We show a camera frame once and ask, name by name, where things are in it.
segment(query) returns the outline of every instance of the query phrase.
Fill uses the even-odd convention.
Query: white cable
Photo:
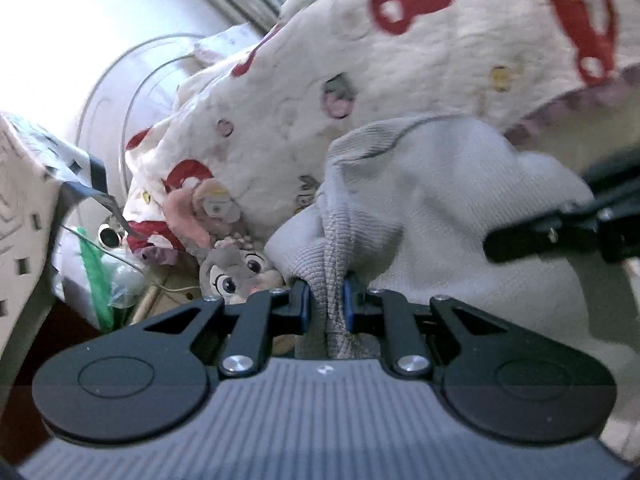
[[[93,247],[98,249],[101,253],[107,254],[111,258],[115,258],[116,260],[122,262],[123,264],[127,264],[129,267],[132,267],[133,269],[136,269],[146,279],[148,279],[151,283],[153,283],[153,285],[155,285],[156,287],[160,288],[161,290],[164,290],[165,292],[172,292],[172,293],[175,293],[175,292],[186,292],[187,290],[194,290],[196,288],[198,290],[200,290],[200,286],[199,285],[184,286],[183,288],[167,288],[164,285],[161,285],[160,283],[156,282],[156,280],[154,280],[152,277],[150,277],[143,269],[141,269],[136,264],[132,264],[131,262],[128,262],[123,257],[120,257],[117,254],[110,253],[109,251],[105,250],[103,247],[100,247],[100,245],[95,243],[93,240],[91,240],[88,237],[84,236],[82,233],[79,233],[78,231],[75,231],[71,227],[68,227],[66,225],[63,225],[62,228],[66,229],[70,233],[75,234],[78,238],[80,238],[81,240],[84,240],[88,244],[91,244]]]

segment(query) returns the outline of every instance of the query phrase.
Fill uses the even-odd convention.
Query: knit fabric
[[[341,286],[349,270],[411,302],[447,294],[583,350],[593,341],[590,317],[608,327],[609,339],[633,343],[637,332],[628,327],[635,326],[636,307],[618,266],[597,254],[503,266],[484,256],[491,229],[592,197],[554,158],[518,153],[473,118],[419,116],[336,140],[325,173],[315,204],[266,247],[287,279],[310,283],[318,304],[297,356],[378,352],[375,340],[345,330]]]

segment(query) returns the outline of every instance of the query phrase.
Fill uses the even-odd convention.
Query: plush toy with large eye
[[[202,295],[219,296],[226,304],[244,303],[254,292],[282,285],[282,275],[267,257],[236,238],[217,242],[200,266]]]

